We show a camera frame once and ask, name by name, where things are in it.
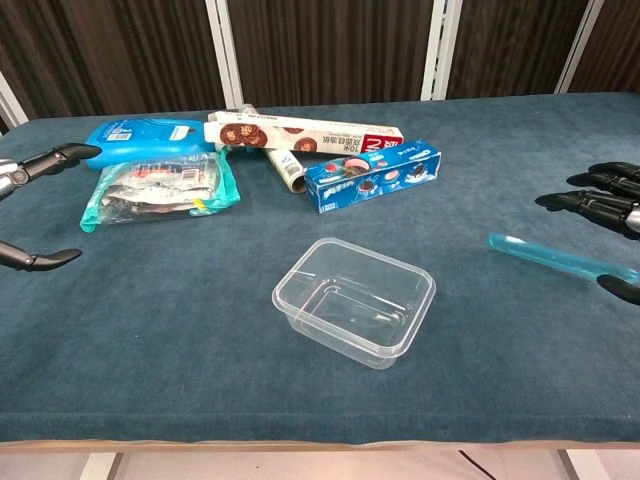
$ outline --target plastic bag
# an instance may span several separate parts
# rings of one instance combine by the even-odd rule
[[[80,228],[97,225],[211,215],[240,201],[226,161],[227,151],[197,153],[102,170]]]

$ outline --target brown curtain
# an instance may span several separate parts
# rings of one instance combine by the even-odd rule
[[[465,0],[448,98],[553,93],[588,0]]]
[[[432,0],[228,0],[256,106],[418,100]]]
[[[0,43],[30,118],[224,107],[204,0],[2,0]]]
[[[640,2],[606,0],[570,92],[640,93]]]

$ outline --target table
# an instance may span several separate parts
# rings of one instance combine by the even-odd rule
[[[0,270],[1,442],[640,439],[640,310],[486,246],[498,231],[637,265],[633,242],[533,200],[574,189],[564,179],[598,161],[640,164],[640,95],[264,112],[397,125],[442,150],[440,176],[319,215],[260,152],[236,152],[238,205],[93,234],[78,222],[95,172],[17,191],[0,205],[3,240],[84,255],[52,272]],[[106,120],[29,122],[0,140],[0,157],[82,142]],[[278,280],[326,236],[438,284],[413,346],[388,370],[298,335],[271,304]]]

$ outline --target plastic food container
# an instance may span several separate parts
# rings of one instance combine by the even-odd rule
[[[323,238],[278,283],[272,300],[294,330],[382,370],[409,349],[435,292],[420,268]]]

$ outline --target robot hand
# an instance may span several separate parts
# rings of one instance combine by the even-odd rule
[[[536,203],[551,212],[567,210],[590,222],[640,240],[640,167],[630,163],[609,162],[593,165],[589,173],[567,179],[577,187],[596,187],[611,193],[578,190],[542,195]],[[598,284],[634,305],[640,305],[640,285],[626,282],[613,275],[600,275]]]
[[[22,162],[0,160],[0,200],[42,175],[56,175],[75,167],[80,160],[95,157],[102,149],[82,143],[67,143]],[[0,265],[15,270],[53,270],[79,257],[81,250],[61,250],[51,255],[31,255],[0,241]]]

